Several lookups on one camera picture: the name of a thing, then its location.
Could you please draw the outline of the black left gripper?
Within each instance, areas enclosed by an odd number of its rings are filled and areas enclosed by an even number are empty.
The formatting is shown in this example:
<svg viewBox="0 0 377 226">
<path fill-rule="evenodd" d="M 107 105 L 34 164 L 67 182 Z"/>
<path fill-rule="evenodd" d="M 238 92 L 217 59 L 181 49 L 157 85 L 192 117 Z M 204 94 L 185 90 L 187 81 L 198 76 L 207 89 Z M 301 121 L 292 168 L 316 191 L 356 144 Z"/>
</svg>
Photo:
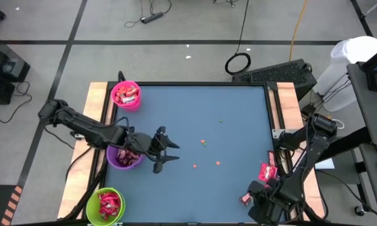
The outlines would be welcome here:
<svg viewBox="0 0 377 226">
<path fill-rule="evenodd" d="M 167 156 L 164 153 L 166 148 L 180 149 L 180 146 L 166 135 L 165 126 L 160 126 L 153 137 L 142 132 L 131 133 L 126 138 L 125 146 L 131 152 L 144 155 L 155 162 L 153 166 L 155 174 L 162 171 L 164 163 L 180 159 L 178 156 Z"/>
</svg>

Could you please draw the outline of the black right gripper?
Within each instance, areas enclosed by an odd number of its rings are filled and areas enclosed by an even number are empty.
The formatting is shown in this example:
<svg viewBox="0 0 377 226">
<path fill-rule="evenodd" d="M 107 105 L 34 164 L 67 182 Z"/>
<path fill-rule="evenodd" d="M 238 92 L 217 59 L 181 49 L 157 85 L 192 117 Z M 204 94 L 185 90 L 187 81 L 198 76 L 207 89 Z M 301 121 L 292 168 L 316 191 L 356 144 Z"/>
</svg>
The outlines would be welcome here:
<svg viewBox="0 0 377 226">
<path fill-rule="evenodd" d="M 248 186 L 250 196 L 256 197 L 256 205 L 249 209 L 248 215 L 257 223 L 269 225 L 271 220 L 281 219 L 283 208 L 282 199 L 278 197 L 281 184 L 273 186 L 252 181 Z"/>
</svg>

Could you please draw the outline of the large red candy packet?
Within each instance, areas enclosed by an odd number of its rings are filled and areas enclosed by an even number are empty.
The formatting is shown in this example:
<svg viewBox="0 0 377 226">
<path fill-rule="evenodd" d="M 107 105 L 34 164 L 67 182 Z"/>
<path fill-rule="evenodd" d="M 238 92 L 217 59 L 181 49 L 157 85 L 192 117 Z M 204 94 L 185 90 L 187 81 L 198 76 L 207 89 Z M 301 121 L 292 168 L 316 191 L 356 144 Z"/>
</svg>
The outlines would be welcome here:
<svg viewBox="0 0 377 226">
<path fill-rule="evenodd" d="M 269 179 L 276 178 L 277 172 L 278 168 L 276 166 L 267 163 L 262 163 L 258 179 L 267 182 Z"/>
</svg>

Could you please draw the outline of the purple plastic basket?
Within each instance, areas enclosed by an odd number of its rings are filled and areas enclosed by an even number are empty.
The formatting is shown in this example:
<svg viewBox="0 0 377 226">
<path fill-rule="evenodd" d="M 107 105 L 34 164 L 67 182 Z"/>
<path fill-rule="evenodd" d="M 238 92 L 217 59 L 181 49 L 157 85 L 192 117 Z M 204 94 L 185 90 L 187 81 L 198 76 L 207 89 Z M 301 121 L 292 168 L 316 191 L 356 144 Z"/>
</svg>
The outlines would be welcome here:
<svg viewBox="0 0 377 226">
<path fill-rule="evenodd" d="M 106 151 L 107 161 L 109 162 L 111 166 L 115 167 L 118 170 L 131 170 L 139 166 L 145 160 L 145 156 L 141 155 L 135 162 L 131 163 L 130 165 L 120 164 L 116 159 L 118 153 L 119 153 L 118 148 L 115 148 L 112 146 L 107 147 L 107 151 Z"/>
</svg>

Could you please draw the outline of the pink plastic basket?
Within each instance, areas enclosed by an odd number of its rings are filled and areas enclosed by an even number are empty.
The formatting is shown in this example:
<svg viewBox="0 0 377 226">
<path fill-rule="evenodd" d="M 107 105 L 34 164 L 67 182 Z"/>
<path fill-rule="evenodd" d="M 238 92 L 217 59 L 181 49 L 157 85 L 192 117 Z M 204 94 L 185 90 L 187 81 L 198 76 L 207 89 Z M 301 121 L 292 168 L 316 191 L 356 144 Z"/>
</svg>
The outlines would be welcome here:
<svg viewBox="0 0 377 226">
<path fill-rule="evenodd" d="M 137 88 L 139 88 L 139 93 L 135 96 L 137 96 L 138 98 L 132 102 L 132 103 L 129 103 L 129 104 L 123 104 L 121 99 L 123 97 L 127 97 L 126 95 L 123 95 L 123 96 L 116 96 L 116 90 L 122 86 L 126 86 L 128 88 L 130 88 L 131 86 L 135 86 Z M 123 81 L 123 82 L 119 82 L 116 86 L 114 86 L 114 88 L 112 89 L 111 91 L 111 99 L 112 101 L 120 108 L 124 109 L 124 110 L 129 110 L 129 111 L 136 111 L 140 108 L 140 105 L 141 105 L 141 98 L 142 98 L 142 91 L 141 91 L 141 88 L 139 87 L 139 85 L 132 81 L 132 80 L 127 80 L 127 81 Z"/>
</svg>

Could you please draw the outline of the white paper sheet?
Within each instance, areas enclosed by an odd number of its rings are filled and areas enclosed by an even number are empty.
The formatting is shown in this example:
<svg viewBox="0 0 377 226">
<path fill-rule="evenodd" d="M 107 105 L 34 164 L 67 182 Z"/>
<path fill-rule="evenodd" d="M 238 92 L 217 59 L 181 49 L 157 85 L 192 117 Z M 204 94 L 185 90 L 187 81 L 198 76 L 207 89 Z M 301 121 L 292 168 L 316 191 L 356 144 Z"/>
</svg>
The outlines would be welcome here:
<svg viewBox="0 0 377 226">
<path fill-rule="evenodd" d="M 316 170 L 333 170 L 335 168 L 332 158 L 320 161 L 315 164 Z"/>
</svg>

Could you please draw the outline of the green plastic basket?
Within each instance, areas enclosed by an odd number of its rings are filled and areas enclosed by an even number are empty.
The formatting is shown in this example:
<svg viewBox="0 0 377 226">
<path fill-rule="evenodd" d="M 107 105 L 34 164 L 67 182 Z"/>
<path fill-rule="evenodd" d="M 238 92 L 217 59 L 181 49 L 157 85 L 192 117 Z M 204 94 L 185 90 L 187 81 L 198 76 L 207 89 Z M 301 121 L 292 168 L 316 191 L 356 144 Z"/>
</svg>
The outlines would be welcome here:
<svg viewBox="0 0 377 226">
<path fill-rule="evenodd" d="M 106 206 L 106 205 L 100 204 L 100 199 L 98 198 L 98 194 L 101 194 L 101 193 L 118 193 L 122 201 L 119 214 L 117 216 L 111 215 L 108 218 L 108 221 L 103 220 L 99 213 L 100 208 Z M 124 214 L 125 208 L 126 208 L 126 202 L 120 192 L 118 192 L 114 188 L 101 188 L 95 191 L 94 194 L 89 198 L 86 209 L 85 209 L 85 213 L 87 215 L 87 218 L 89 219 L 89 222 L 93 226 L 112 226 L 113 224 L 117 223 L 121 219 L 121 217 Z"/>
</svg>

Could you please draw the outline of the wooden side board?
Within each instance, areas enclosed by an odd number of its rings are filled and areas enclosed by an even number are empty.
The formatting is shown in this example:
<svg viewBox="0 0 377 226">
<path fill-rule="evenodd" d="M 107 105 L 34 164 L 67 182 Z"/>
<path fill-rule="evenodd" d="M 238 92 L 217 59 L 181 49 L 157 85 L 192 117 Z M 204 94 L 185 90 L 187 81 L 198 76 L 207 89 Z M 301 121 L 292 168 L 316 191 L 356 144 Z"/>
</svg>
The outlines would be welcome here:
<svg viewBox="0 0 377 226">
<path fill-rule="evenodd" d="M 106 115 L 102 112 L 104 105 L 109 102 L 106 97 L 106 88 L 106 82 L 92 82 L 89 85 L 83 111 L 85 116 L 100 121 L 102 116 Z M 82 198 L 92 177 L 97 174 L 102 165 L 104 151 L 89 149 L 87 143 L 81 140 L 75 143 L 72 160 L 77 159 L 78 156 L 81 158 L 74 163 L 67 176 L 58 218 L 68 215 Z"/>
<path fill-rule="evenodd" d="M 301 129 L 303 120 L 295 93 L 293 83 L 277 83 L 280 106 L 283 113 L 285 129 Z M 315 212 L 316 215 L 323 218 L 325 215 L 324 204 L 320 195 L 315 170 L 312 168 L 303 183 L 305 201 Z"/>
</svg>

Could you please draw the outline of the small black power brick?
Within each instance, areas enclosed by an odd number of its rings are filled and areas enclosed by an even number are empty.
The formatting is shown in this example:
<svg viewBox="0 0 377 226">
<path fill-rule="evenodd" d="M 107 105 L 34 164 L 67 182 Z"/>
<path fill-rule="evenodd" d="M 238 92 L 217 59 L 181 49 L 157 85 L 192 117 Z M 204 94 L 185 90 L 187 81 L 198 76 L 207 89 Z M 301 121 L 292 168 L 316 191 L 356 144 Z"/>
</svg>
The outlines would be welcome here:
<svg viewBox="0 0 377 226">
<path fill-rule="evenodd" d="M 302 108 L 301 114 L 304 117 L 308 117 L 309 115 L 312 115 L 315 112 L 315 107 L 312 104 L 307 104 L 305 107 Z"/>
</svg>

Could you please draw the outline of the black desk crossbar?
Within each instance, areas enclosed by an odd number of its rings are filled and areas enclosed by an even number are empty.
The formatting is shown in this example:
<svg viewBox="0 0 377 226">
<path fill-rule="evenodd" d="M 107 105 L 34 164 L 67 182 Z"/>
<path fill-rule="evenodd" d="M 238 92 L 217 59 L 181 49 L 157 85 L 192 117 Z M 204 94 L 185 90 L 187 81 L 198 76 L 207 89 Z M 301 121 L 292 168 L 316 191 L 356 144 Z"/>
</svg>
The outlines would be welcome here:
<svg viewBox="0 0 377 226">
<path fill-rule="evenodd" d="M 320 155 L 317 162 L 333 158 L 338 154 L 349 151 L 358 147 L 360 144 L 371 143 L 371 136 L 369 134 L 368 128 L 363 127 L 351 134 L 335 140 L 329 144 L 329 147 Z"/>
</svg>

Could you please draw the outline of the black power strip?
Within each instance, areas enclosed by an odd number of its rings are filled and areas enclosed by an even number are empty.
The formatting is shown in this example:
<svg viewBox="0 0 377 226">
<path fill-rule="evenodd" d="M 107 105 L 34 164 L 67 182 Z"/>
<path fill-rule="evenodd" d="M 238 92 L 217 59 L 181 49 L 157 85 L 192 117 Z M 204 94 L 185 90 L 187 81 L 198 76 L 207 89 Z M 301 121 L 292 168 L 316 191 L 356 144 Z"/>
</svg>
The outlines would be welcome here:
<svg viewBox="0 0 377 226">
<path fill-rule="evenodd" d="M 140 21 L 144 24 L 147 24 L 147 23 L 150 23 L 156 19 L 159 19 L 161 17 L 163 17 L 164 13 L 163 12 L 159 12 L 159 13 L 156 13 L 156 14 L 152 14 L 151 16 L 149 17 L 142 17 L 140 19 Z"/>
</svg>

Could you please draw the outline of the grey desk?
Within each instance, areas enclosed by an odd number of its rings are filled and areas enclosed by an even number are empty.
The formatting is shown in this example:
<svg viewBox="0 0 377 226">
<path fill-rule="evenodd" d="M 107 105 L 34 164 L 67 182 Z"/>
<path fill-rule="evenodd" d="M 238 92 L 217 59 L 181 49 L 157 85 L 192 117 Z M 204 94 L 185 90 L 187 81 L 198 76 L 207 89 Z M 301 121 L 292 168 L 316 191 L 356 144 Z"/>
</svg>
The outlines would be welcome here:
<svg viewBox="0 0 377 226">
<path fill-rule="evenodd" d="M 359 145 L 359 150 L 377 204 L 377 92 L 369 89 L 368 76 L 360 69 L 359 65 L 348 65 L 347 72 L 371 140 Z"/>
</svg>

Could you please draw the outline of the white bagged bin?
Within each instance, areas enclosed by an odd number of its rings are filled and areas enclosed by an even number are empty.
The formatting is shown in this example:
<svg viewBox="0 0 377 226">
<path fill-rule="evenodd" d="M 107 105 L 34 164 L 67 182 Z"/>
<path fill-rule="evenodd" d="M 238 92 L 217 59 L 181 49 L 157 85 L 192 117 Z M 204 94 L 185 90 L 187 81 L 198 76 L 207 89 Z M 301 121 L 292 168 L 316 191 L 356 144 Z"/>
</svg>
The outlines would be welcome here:
<svg viewBox="0 0 377 226">
<path fill-rule="evenodd" d="M 322 96 L 322 103 L 318 106 L 328 112 L 335 112 L 355 102 L 347 66 L 366 62 L 376 53 L 377 39 L 370 36 L 350 38 L 333 47 L 330 64 L 313 87 L 313 91 Z"/>
</svg>

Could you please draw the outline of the grey chair leg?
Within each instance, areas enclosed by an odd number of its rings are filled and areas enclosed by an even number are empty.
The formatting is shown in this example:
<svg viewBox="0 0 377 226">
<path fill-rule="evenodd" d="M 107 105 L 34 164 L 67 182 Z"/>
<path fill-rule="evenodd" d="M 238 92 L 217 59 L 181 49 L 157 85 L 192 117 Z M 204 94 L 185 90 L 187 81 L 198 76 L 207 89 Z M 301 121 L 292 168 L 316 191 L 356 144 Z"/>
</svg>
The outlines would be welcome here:
<svg viewBox="0 0 377 226">
<path fill-rule="evenodd" d="M 372 13 L 375 9 L 377 9 L 377 3 L 373 5 L 370 9 L 368 9 L 363 15 L 362 18 L 367 17 L 370 13 Z"/>
</svg>

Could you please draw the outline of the black frame strut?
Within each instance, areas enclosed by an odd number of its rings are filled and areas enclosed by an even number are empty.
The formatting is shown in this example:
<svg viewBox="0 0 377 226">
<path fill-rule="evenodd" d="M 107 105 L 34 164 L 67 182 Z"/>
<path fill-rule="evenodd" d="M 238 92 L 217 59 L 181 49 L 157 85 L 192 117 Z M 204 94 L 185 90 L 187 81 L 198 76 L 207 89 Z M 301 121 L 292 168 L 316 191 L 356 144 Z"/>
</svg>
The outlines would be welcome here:
<svg viewBox="0 0 377 226">
<path fill-rule="evenodd" d="M 304 155 L 304 153 L 301 148 L 296 151 L 281 150 L 278 153 L 278 157 L 284 162 L 284 170 L 286 173 L 290 172 L 290 163 L 295 166 L 295 163 L 300 160 L 302 155 Z M 304 174 L 302 188 L 302 198 L 304 202 L 303 219 L 306 221 L 314 219 L 322 220 L 325 217 L 325 210 L 314 168 L 310 170 L 308 175 Z"/>
<path fill-rule="evenodd" d="M 104 170 L 94 191 L 104 187 L 107 161 L 105 150 L 90 150 L 81 157 L 68 172 L 62 201 L 58 211 L 59 219 L 66 219 L 69 215 L 74 218 L 74 208 L 80 203 L 86 191 L 94 184 L 95 177 Z"/>
</svg>

